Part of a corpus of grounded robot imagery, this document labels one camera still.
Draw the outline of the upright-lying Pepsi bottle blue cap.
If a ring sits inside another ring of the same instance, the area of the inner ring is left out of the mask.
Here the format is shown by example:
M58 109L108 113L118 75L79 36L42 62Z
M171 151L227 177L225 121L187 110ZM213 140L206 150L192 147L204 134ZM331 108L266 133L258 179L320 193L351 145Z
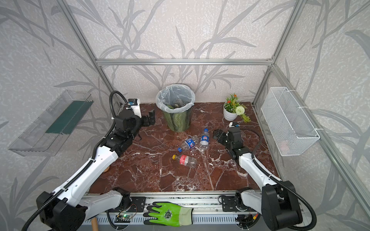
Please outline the upright-lying Pepsi bottle blue cap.
M205 128L200 137L199 142L200 151L205 152L209 148L209 143L210 143L209 130Z

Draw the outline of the crushed Pepsi bottle blue cap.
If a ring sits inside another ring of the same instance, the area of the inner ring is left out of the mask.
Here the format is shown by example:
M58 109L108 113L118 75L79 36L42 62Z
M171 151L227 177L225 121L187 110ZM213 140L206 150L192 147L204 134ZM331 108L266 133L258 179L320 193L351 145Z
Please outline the crushed Pepsi bottle blue cap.
M177 149L179 153L191 150L198 146L199 144L199 137L197 135L191 136L190 138L186 139Z

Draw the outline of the red label bottle yellow cap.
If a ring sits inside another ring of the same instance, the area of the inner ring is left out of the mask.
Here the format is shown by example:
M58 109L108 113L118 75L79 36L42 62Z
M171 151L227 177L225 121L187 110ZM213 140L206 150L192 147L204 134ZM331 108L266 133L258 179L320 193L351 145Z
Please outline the red label bottle yellow cap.
M173 160L176 160L180 165L189 167L189 168L196 168L197 160L194 157L190 157L187 155L173 155Z

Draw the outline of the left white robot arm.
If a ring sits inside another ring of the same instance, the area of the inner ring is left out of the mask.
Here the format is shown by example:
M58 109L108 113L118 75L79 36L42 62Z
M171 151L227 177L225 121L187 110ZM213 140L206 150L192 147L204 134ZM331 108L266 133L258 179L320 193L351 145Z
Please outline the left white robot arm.
M130 209L130 193L121 188L83 200L86 191L100 175L133 144L142 127L155 125L155 110L137 116L124 109L115 118L108 135L97 143L92 157L66 182L53 192L37 198L37 211L30 218L40 221L53 231L76 231L86 220L111 209Z

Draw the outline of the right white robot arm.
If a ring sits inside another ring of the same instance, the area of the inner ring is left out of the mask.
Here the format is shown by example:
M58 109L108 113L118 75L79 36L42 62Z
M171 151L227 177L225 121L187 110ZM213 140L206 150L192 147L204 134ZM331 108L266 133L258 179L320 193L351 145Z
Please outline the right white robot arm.
M260 189L238 192L241 207L250 207L260 213L272 231L301 224L303 217L297 196L274 182L274 174L255 156L262 143L261 136L258 137L257 145L250 151L243 144L239 126L231 126L227 132L220 129L213 131L213 138L225 147L231 158L251 176Z

